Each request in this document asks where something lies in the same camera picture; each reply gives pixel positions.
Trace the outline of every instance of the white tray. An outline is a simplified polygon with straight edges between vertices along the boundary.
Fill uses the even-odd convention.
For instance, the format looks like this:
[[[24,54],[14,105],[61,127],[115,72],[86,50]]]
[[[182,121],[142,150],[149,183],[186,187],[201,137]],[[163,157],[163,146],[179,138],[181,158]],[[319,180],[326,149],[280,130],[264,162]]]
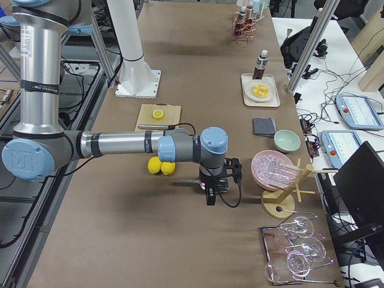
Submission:
[[[250,107],[279,107],[280,106],[280,98],[278,97],[277,87],[275,83],[275,78],[271,74],[264,74],[263,80],[272,84],[276,90],[276,94],[267,102],[255,102],[250,100],[244,92],[244,84],[252,80],[252,73],[243,73],[241,74],[241,85],[242,85],[242,96],[244,99],[244,104]]]

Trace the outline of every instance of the bowl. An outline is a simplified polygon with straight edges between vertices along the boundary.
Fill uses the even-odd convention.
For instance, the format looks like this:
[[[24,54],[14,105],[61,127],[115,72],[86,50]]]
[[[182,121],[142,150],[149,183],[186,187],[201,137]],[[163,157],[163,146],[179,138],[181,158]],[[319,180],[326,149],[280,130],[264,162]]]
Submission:
[[[291,153],[299,149],[301,141],[299,136],[290,130],[279,130],[274,136],[275,146],[281,152]]]
[[[252,90],[257,85],[264,85],[265,87],[268,88],[268,94],[266,97],[260,98],[260,97],[257,97],[253,94]],[[245,93],[245,96],[247,96],[247,98],[249,98],[252,101],[268,102],[270,99],[275,97],[276,90],[273,87],[273,85],[270,84],[269,82],[267,82],[265,80],[261,80],[261,79],[254,79],[254,80],[251,80],[251,81],[247,82],[246,84],[244,84],[244,93]]]

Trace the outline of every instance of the dark gray cloth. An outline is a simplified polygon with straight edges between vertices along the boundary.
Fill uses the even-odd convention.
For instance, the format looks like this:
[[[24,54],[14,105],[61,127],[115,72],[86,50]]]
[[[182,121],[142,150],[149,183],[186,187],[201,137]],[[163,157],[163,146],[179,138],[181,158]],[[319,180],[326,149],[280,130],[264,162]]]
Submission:
[[[253,118],[253,134],[257,136],[273,137],[276,133],[275,118]]]

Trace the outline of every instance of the spice bottle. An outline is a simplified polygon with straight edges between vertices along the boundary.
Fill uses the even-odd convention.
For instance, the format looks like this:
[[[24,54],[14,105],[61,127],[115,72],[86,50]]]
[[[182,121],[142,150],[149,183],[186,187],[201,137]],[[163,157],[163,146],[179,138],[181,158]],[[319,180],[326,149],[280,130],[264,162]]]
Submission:
[[[245,9],[245,25],[252,24],[253,20],[253,6],[248,5]]]
[[[236,19],[236,24],[235,24],[235,30],[233,32],[234,36],[241,36],[243,34],[243,28],[244,28],[244,17],[245,17],[245,9],[246,7],[243,6],[241,7],[238,17]]]
[[[267,54],[268,54],[268,51],[263,50],[261,55],[257,58],[252,79],[262,79],[263,78],[266,63],[268,62]]]

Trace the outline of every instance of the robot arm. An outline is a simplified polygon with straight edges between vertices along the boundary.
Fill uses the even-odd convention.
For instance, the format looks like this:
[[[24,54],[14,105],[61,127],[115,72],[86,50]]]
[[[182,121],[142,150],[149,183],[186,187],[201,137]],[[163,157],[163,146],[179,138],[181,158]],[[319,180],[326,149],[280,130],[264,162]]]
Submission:
[[[36,180],[81,158],[107,154],[158,152],[162,161],[200,164],[207,204],[214,205],[221,178],[241,180],[237,159],[226,159],[228,137],[218,127],[201,136],[183,129],[127,133],[64,131],[58,124],[61,35],[92,32],[91,0],[13,0],[20,23],[20,123],[2,151],[16,177]]]

